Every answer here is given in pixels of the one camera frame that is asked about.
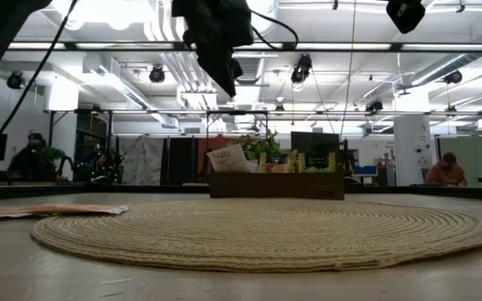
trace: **black cable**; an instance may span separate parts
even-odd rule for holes
[[[33,84],[34,84],[35,80],[37,79],[38,75],[40,74],[40,72],[44,68],[44,65],[48,61],[49,55],[51,55],[51,53],[54,51],[55,45],[57,44],[57,41],[59,41],[60,35],[63,33],[64,26],[68,22],[68,17],[72,13],[72,11],[74,10],[74,7],[75,7],[75,4],[77,3],[77,1],[78,0],[72,0],[72,3],[70,4],[69,10],[68,10],[68,13],[64,17],[63,22],[60,24],[59,30],[57,31],[57,34],[55,34],[54,40],[53,40],[53,42],[51,42],[51,45],[49,46],[48,52],[44,55],[44,58],[40,62],[40,65],[37,67],[36,71],[34,71],[33,77],[31,78],[31,80],[29,80],[29,82],[27,83],[27,86],[25,86],[25,89],[23,90],[23,93],[20,96],[18,102],[14,106],[13,111],[8,116],[7,120],[5,120],[5,123],[3,124],[3,126],[0,129],[0,134],[2,134],[7,129],[8,125],[13,120],[14,116],[18,112],[18,109],[22,105],[23,100],[25,99],[25,97],[27,97],[27,93],[33,87]]]
[[[290,33],[293,34],[293,36],[295,37],[295,44],[291,47],[288,47],[288,48],[278,48],[278,47],[275,47],[273,45],[271,45],[269,42],[267,42],[267,40],[264,39],[264,37],[261,35],[261,33],[259,33],[259,31],[253,26],[252,27],[252,30],[254,30],[254,32],[256,33],[256,35],[258,36],[258,38],[265,43],[265,45],[269,46],[271,49],[274,49],[274,50],[293,50],[295,48],[297,48],[297,45],[299,44],[299,35],[297,34],[297,32],[291,28],[289,25],[285,24],[285,23],[282,23],[281,21],[279,20],[275,20],[273,18],[269,18],[261,13],[256,13],[254,10],[250,10],[253,14],[255,14],[256,16],[260,17],[260,18],[263,18],[267,21],[270,21],[272,23],[276,23],[278,25],[280,25],[281,27],[287,29],[288,31],[290,31]]]

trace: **snack bag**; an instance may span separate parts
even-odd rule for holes
[[[250,172],[240,144],[207,153],[216,172]]]
[[[287,154],[268,156],[266,153],[261,153],[258,173],[292,173],[295,172],[293,162],[293,158]]]
[[[299,173],[336,172],[336,154],[299,154]]]

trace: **person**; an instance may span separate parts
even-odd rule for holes
[[[468,182],[464,170],[457,163],[457,157],[449,152],[431,168],[425,178],[425,184],[466,187]]]
[[[54,165],[42,152],[46,147],[46,140],[41,134],[30,134],[27,146],[11,161],[8,174],[19,177],[21,181],[65,181],[66,178],[57,175]]]

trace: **white ceiling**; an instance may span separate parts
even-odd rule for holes
[[[402,35],[396,30],[390,18],[384,13],[386,2],[357,0],[355,17],[355,34],[352,36],[352,11],[354,1],[340,0],[337,11],[331,9],[332,1],[317,2],[315,0],[280,0],[278,19],[290,25],[303,42],[436,42],[436,43],[469,43],[477,42],[482,35],[482,1],[465,0],[466,10],[456,13],[458,0],[427,0],[426,5],[433,3],[423,21],[413,32]],[[60,13],[52,8],[36,12],[28,19],[17,39],[50,40],[55,35],[61,20]],[[72,41],[145,41],[143,23],[133,23],[128,29],[117,31],[106,23],[86,23],[77,31],[65,30],[63,40]],[[290,41],[292,36],[280,27],[275,27],[270,41]],[[41,53],[7,53],[5,61],[39,61]],[[50,62],[63,67],[69,55],[55,54]],[[123,76],[130,80],[140,92],[155,102],[162,109],[178,109],[175,100],[177,83],[167,73],[163,84],[152,84],[148,73],[153,64],[162,64],[157,53],[153,52],[114,52],[102,53],[105,59],[115,58],[122,66]],[[310,54],[315,76],[313,74],[305,82],[300,92],[292,92],[290,83],[283,83],[289,77],[290,68],[296,63],[300,54],[283,53],[276,58],[268,59],[264,87],[259,95],[259,102],[272,108],[276,97],[284,97],[286,109],[315,110],[324,101],[335,110],[343,110],[345,103],[356,103],[362,96],[375,88],[383,80],[401,73],[415,73],[444,57],[444,54],[401,54],[400,67],[396,54],[353,54],[348,53],[312,53]],[[277,77],[275,70],[280,70]],[[351,84],[347,88],[347,74],[351,71]],[[482,75],[482,59],[460,70],[464,82]],[[76,75],[87,90],[94,93],[82,93],[82,101],[97,102],[105,107],[125,108],[127,100],[115,89],[89,81],[86,75]],[[315,79],[319,84],[320,96]],[[444,93],[445,85],[429,84],[431,104],[435,109],[442,109],[448,103],[448,94]],[[458,89],[449,93],[449,102],[474,97],[482,93],[482,79],[461,84]],[[382,95],[386,106],[391,106],[392,93]],[[230,99],[220,92],[219,104],[226,104]],[[470,106],[467,110],[482,110],[482,102]]]

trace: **curtain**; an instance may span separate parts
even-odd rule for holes
[[[158,186],[161,180],[163,139],[147,136],[120,138],[124,156],[122,185]]]

